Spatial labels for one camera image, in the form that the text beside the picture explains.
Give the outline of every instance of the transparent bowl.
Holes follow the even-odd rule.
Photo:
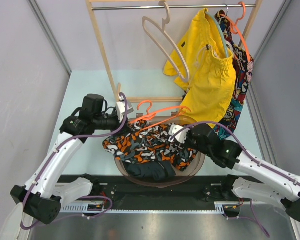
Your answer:
[[[156,123],[159,123],[170,117],[171,116],[156,116],[152,120],[150,120],[150,123],[156,124]],[[164,124],[174,123],[174,124],[178,124],[178,125],[184,125],[184,124],[193,124],[195,122],[196,121],[191,117],[178,116],[172,120],[166,121]],[[203,164],[205,162],[205,158],[206,158],[206,156],[204,154],[201,154],[200,152],[198,152],[196,157],[192,160],[191,164],[184,171],[180,171],[180,170],[176,169],[174,166],[172,166],[175,171],[175,176],[168,178],[168,179],[164,179],[162,181],[155,181],[152,178],[137,178],[137,177],[131,176],[127,173],[127,171],[125,169],[125,165],[121,160],[114,159],[114,161],[115,161],[117,168],[122,173],[122,175],[125,176],[131,182],[138,184],[138,185],[142,185],[142,186],[165,188],[165,187],[184,183],[184,182],[188,181],[189,179],[191,179],[193,176],[195,176],[200,171],[201,167],[203,166]]]

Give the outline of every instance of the colorful patterned garment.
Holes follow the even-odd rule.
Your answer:
[[[196,157],[197,150],[181,148],[168,141],[172,124],[161,124],[140,131],[148,125],[149,122],[144,120],[129,122],[127,130],[108,137],[102,145],[116,160],[131,164],[170,161],[183,172]]]
[[[222,10],[217,12],[215,18],[218,22],[220,22],[220,17],[218,17],[220,16],[219,14],[225,14],[225,12]],[[254,59],[251,57],[251,62],[248,63],[246,51],[235,45],[232,39],[232,33],[230,32],[230,25],[230,22],[226,18],[221,19],[220,27],[223,31],[224,38],[231,44],[233,53],[237,57],[237,59],[233,59],[236,80],[230,106],[228,107],[226,114],[220,123],[225,125],[229,130],[231,130],[231,132],[234,132],[237,128],[237,124],[244,107],[249,83],[252,79]],[[226,139],[230,136],[230,134],[220,126],[216,125],[213,130],[216,134],[218,134],[220,139]]]

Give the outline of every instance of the orange hanger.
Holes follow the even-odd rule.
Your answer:
[[[151,107],[153,106],[153,102],[150,101],[150,100],[144,100],[144,101],[140,102],[140,103],[138,104],[138,106],[137,106],[137,109],[139,110],[140,106],[141,106],[142,104],[144,104],[144,103],[150,103],[150,106],[149,106],[149,107],[147,108],[147,110],[146,110],[147,115],[144,115],[144,116],[141,116],[141,117],[136,118],[135,120],[132,120],[132,121],[131,121],[132,124],[135,123],[135,122],[137,122],[137,121],[140,121],[140,120],[146,120],[146,121],[151,120],[151,119],[153,119],[158,113],[161,113],[161,112],[164,112],[164,111],[167,111],[167,110],[170,110],[170,109],[187,109],[187,110],[189,110],[189,111],[191,112],[191,109],[188,108],[187,106],[169,106],[169,107],[166,107],[166,108],[163,108],[163,109],[159,109],[159,110],[154,111],[154,112],[149,112],[150,109],[151,109]]]
[[[242,33],[241,33],[240,29],[235,25],[234,21],[232,21],[231,18],[228,17],[227,15],[220,14],[220,16],[226,18],[231,23],[231,26],[235,27],[235,29],[237,30],[237,33],[239,34],[239,36],[241,38],[242,44],[244,46],[244,49],[245,49],[245,52],[246,52],[246,58],[247,58],[248,62],[251,62],[251,57],[250,57],[250,52],[249,52],[249,49],[248,49],[248,45],[246,43],[245,38],[242,36]]]
[[[153,128],[153,127],[155,127],[155,126],[157,126],[157,125],[163,124],[163,123],[165,123],[165,122],[167,122],[167,121],[170,121],[170,120],[172,120],[172,119],[175,119],[175,118],[177,118],[177,117],[183,115],[184,113],[185,113],[184,111],[180,111],[177,115],[172,116],[172,117],[169,117],[169,118],[167,118],[167,119],[165,119],[165,120],[163,120],[163,121],[161,121],[161,122],[157,122],[157,123],[155,123],[155,124],[153,124],[153,125],[151,125],[151,126],[147,126],[147,127],[143,128],[143,129],[141,129],[140,131],[144,131],[144,130],[147,130],[147,129],[149,129],[149,128]]]
[[[243,2],[243,1],[240,1],[240,2],[238,2],[238,4],[241,4],[242,5],[242,7],[243,7],[243,14],[242,14],[242,17],[240,17],[240,18],[238,18],[236,21],[235,21],[235,24],[231,24],[231,26],[230,26],[230,31],[233,33],[233,34],[238,34],[238,32],[236,32],[235,30],[234,30],[234,27],[236,27],[237,28],[237,30],[238,30],[238,22],[240,21],[240,20],[242,20],[242,19],[244,19],[245,18],[245,16],[246,16],[246,4]]]
[[[140,103],[138,104],[138,106],[136,107],[136,109],[139,110],[140,106],[141,106],[142,104],[144,104],[144,103],[150,103],[150,106],[146,109],[146,113],[147,113],[148,115],[150,115],[149,111],[150,111],[150,109],[152,108],[152,106],[153,106],[153,104],[154,104],[151,100],[144,100],[144,101],[140,102]],[[151,115],[150,117],[145,117],[145,118],[143,118],[143,119],[148,121],[148,120],[153,119],[155,116],[156,116],[156,115]]]

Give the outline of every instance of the metal rail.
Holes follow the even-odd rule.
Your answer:
[[[246,4],[246,8],[255,8],[256,4]],[[169,6],[170,9],[204,9],[204,8],[242,8],[241,4],[213,4],[213,5],[179,5]],[[109,7],[92,7],[92,11],[108,10],[140,10],[140,9],[164,9],[163,6],[109,6]]]

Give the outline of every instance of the dark blue garment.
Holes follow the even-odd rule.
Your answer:
[[[151,161],[143,164],[123,162],[127,173],[135,178],[152,178],[161,181],[176,175],[169,161]]]

